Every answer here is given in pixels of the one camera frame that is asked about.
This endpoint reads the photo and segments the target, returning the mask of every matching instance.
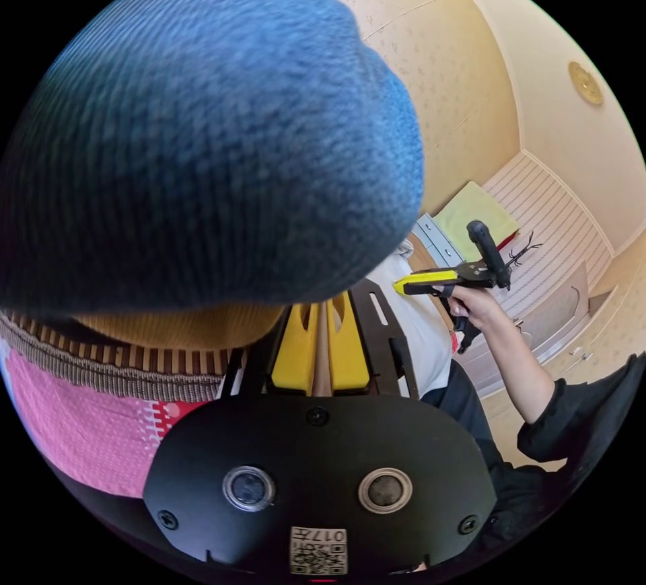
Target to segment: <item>white cloth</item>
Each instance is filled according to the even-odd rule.
[[[410,240],[404,240],[397,250],[395,251],[396,255],[404,257],[406,260],[413,255],[415,248],[412,245]]]
[[[452,340],[442,316],[428,296],[402,296],[394,290],[393,283],[411,271],[405,257],[396,252],[367,277],[384,292],[406,336],[419,396],[422,397],[429,390],[446,388]]]

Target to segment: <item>beige wall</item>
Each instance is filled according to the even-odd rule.
[[[646,167],[617,99],[582,49],[533,2],[475,1],[507,62],[521,146],[578,195],[614,251],[621,251],[646,225]],[[578,96],[569,61],[593,73],[603,105]]]
[[[483,184],[520,150],[511,82],[473,0],[341,0],[403,80],[426,152],[423,209]]]

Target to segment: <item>qr code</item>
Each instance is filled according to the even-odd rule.
[[[348,573],[345,529],[291,528],[291,573],[338,576]]]

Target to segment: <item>drawer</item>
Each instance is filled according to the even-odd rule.
[[[432,246],[431,238],[426,235],[426,232],[424,229],[417,223],[415,223],[415,226],[412,228],[411,233],[421,242],[422,246],[425,249],[428,249],[430,246]]]
[[[431,238],[427,235],[427,232],[424,231],[419,224],[416,224],[412,228],[411,232],[421,242],[421,245],[429,252],[429,255],[433,258],[438,267],[444,268],[454,266],[453,262],[447,262],[447,256],[433,244]]]
[[[417,221],[417,224],[431,241],[434,248],[439,251],[440,256],[444,259],[447,266],[453,267],[460,264],[460,262],[464,262],[462,256],[456,251],[448,238],[439,230],[428,213],[425,213]]]

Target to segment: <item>black background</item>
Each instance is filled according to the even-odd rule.
[[[20,110],[47,67],[111,1],[2,0],[3,150]],[[642,94],[646,90],[641,71],[644,0],[533,1],[586,51],[643,144],[643,121],[638,112],[642,114],[645,108]],[[577,495],[529,539],[461,580],[585,579],[613,569],[621,578],[619,574],[630,573],[631,568],[639,573],[639,540],[646,527],[640,456],[644,447],[643,392],[611,449]],[[14,578],[27,582],[41,578],[188,582],[117,541],[68,496],[32,447],[4,390],[1,398],[4,571],[11,570]],[[395,579],[425,581],[422,574]]]

